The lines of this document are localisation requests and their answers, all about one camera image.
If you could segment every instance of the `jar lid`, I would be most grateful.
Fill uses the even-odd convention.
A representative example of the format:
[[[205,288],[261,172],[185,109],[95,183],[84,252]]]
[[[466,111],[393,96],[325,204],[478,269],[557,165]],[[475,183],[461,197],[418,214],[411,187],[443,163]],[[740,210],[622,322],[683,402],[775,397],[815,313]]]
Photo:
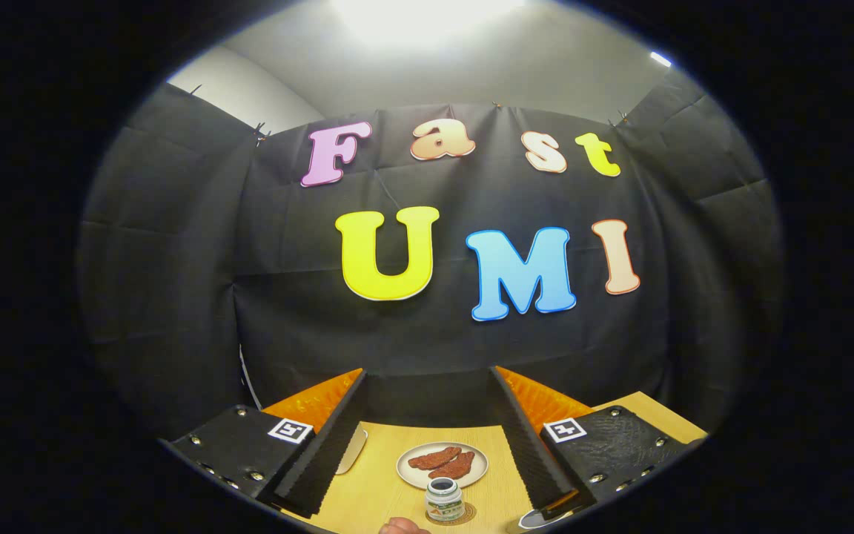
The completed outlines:
[[[448,477],[437,477],[427,484],[427,491],[434,495],[448,495],[457,491],[457,481]]]

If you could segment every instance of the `meat slice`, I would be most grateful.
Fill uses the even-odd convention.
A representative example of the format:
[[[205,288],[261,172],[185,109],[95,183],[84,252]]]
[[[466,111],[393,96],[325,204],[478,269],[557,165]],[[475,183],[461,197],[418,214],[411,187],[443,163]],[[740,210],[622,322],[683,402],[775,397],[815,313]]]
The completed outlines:
[[[458,479],[470,472],[470,466],[474,463],[474,452],[464,452],[457,456],[457,460],[453,460],[436,471],[431,471],[427,476],[430,478],[450,477]]]
[[[459,446],[448,446],[447,449],[441,450],[441,452],[431,452],[430,454],[424,454],[424,456],[411,458],[407,460],[407,464],[414,469],[437,469],[442,464],[446,464],[457,457],[457,454],[460,454],[460,450]]]

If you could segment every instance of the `letter m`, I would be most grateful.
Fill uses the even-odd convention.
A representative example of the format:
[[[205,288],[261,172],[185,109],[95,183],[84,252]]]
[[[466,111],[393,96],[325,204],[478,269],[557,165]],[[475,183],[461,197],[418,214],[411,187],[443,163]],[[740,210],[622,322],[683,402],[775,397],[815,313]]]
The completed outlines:
[[[512,305],[525,314],[532,304],[536,286],[542,287],[536,310],[543,314],[569,310],[575,295],[569,290],[566,243],[569,231],[546,227],[536,232],[529,257],[519,256],[506,235],[499,230],[484,230],[467,236],[467,246],[477,253],[480,274],[480,303],[472,311],[477,321],[502,319],[509,307],[500,298],[499,286],[506,289]]]

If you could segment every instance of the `white wall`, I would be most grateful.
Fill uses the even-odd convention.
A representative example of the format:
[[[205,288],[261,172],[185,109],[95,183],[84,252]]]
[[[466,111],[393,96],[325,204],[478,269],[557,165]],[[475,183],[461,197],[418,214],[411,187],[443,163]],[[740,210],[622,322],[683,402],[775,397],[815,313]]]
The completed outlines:
[[[263,67],[224,47],[214,47],[168,80],[261,132],[278,133],[322,119],[322,114]]]

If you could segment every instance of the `colorful foam letter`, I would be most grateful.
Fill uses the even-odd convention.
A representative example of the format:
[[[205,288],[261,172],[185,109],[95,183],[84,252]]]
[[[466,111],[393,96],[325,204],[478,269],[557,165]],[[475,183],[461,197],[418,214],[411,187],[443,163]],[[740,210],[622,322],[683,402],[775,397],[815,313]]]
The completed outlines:
[[[519,138],[526,150],[526,159],[537,169],[545,172],[565,172],[566,158],[559,153],[559,143],[548,134],[539,132],[524,132]]]
[[[338,142],[339,136],[349,136],[345,141]],[[311,162],[308,163],[308,174],[302,177],[302,187],[335,183],[342,179],[343,171],[335,166],[335,158],[342,163],[350,163],[358,152],[358,139],[353,136],[366,138],[371,135],[371,125],[368,122],[355,122],[353,125],[337,126],[326,131],[313,132],[309,136],[311,145]]]
[[[477,253],[480,269],[480,303],[472,311],[477,321],[502,319],[509,307],[499,297],[503,284],[516,311],[525,314],[532,304],[536,286],[542,291],[536,310],[543,314],[569,310],[575,306],[575,295],[569,290],[569,267],[566,265],[566,243],[569,231],[546,227],[536,232],[523,261],[499,230],[484,230],[467,236],[467,246]]]
[[[411,145],[411,156],[417,159],[437,159],[444,156],[465,156],[477,148],[467,137],[467,126],[457,119],[434,119],[414,128],[417,138]]]
[[[434,273],[431,224],[440,212],[430,206],[404,208],[397,220],[407,226],[407,270],[386,276],[377,270],[377,227],[384,216],[376,211],[346,213],[335,220],[342,233],[342,273],[348,288],[367,300],[404,300],[423,291]]]
[[[634,291],[641,285],[641,279],[631,268],[631,256],[628,243],[624,241],[624,231],[628,225],[623,220],[600,220],[592,224],[592,232],[602,237],[602,246],[606,249],[608,260],[608,294],[623,294]]]
[[[621,174],[621,167],[612,162],[608,162],[606,152],[611,152],[611,145],[599,139],[599,136],[593,133],[580,135],[575,138],[576,145],[582,145],[586,148],[586,155],[589,156],[589,163],[592,167],[606,176],[617,176]]]

